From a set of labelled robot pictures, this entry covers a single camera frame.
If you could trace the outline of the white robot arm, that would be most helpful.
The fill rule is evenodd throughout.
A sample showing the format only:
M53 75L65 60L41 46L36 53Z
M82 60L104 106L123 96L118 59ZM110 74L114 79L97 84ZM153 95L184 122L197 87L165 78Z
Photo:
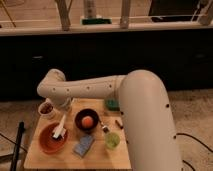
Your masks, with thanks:
M65 108L73 98L115 99L122 113L133 171L182 171L183 164L166 88L151 71L68 81L51 69L37 93Z

